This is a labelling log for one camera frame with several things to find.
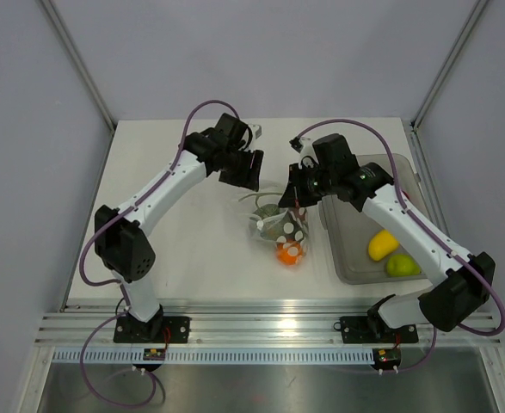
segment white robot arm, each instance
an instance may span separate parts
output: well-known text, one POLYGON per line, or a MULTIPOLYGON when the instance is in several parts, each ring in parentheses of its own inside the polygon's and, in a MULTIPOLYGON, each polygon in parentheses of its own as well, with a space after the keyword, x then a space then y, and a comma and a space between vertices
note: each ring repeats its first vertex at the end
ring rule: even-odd
POLYGON ((248 126, 224 114, 214 128, 186 137, 177 165, 169 164, 118 208, 102 206, 95 213, 95 230, 98 231, 119 211, 133 208, 95 241, 95 252, 111 269, 114 278, 120 280, 132 319, 136 324, 143 324, 145 330, 152 330, 153 335, 157 331, 153 324, 162 322, 163 310, 151 277, 147 276, 156 259, 147 238, 163 215, 213 171, 221 171, 221 182, 257 191, 263 152, 252 148, 261 134, 259 126, 248 126), (152 190, 167 171, 167 179, 152 190), (146 201, 135 206, 144 195, 147 195, 146 201))
MULTIPOLYGON (((301 149, 295 139, 291 145, 301 149)), ((495 262, 486 253, 474 256, 408 200, 398 199, 391 176, 375 163, 360 167, 342 135, 326 136, 312 146, 317 161, 311 167, 290 165, 289 183, 279 207, 308 207, 325 195, 337 195, 396 237, 433 284, 425 291, 392 295, 374 305, 367 312, 367 323, 375 336, 407 324, 431 323, 439 330, 450 331, 489 299, 489 292, 456 259, 462 258, 491 284, 495 262)))

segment orange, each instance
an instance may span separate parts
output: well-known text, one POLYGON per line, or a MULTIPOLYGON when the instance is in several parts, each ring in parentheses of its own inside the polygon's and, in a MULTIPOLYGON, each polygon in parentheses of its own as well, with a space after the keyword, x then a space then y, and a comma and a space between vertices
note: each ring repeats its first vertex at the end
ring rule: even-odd
POLYGON ((300 243, 277 243, 277 259, 285 265, 295 265, 302 261, 305 253, 300 243))

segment white wall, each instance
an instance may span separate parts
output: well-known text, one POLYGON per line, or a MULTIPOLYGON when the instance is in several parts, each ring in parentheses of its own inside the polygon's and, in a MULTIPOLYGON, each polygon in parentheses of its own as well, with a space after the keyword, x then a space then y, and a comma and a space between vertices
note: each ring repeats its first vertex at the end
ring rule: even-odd
POLYGON ((33 1, 0 1, 0 412, 59 308, 107 128, 33 1))
POLYGON ((504 0, 489 6, 421 133, 450 231, 494 257, 505 302, 504 0))
POLYGON ((212 98, 245 117, 410 118, 475 1, 55 3, 117 119, 212 98))

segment plastic bag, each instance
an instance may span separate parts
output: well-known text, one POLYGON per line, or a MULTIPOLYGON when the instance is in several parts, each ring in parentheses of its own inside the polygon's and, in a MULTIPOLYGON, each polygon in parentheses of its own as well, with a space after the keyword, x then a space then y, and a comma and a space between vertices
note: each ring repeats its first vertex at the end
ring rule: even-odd
POLYGON ((258 192, 241 194, 236 200, 239 216, 246 218, 250 237, 272 244, 276 258, 285 265, 301 263, 308 250, 308 224, 305 208, 279 208, 285 189, 278 184, 261 183, 258 192))

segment plastic tray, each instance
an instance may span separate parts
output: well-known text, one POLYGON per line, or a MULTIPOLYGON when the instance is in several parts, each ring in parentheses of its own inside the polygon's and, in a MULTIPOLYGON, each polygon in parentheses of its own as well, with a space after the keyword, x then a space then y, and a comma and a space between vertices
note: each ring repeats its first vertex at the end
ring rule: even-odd
MULTIPOLYGON (((409 160, 398 154, 394 154, 394 158, 403 191, 407 193, 415 207, 427 214, 426 205, 409 160)), ((375 162, 391 175, 390 161, 385 154, 358 156, 357 160, 360 165, 375 162)), ((391 255, 407 254, 401 246, 380 262, 371 260, 367 247, 371 238, 382 231, 382 227, 365 214, 357 212, 350 204, 341 202, 335 196, 326 196, 321 201, 319 214, 323 226, 329 233, 335 270, 341 281, 348 284, 370 284, 426 278, 424 274, 390 277, 385 272, 386 262, 391 255)))

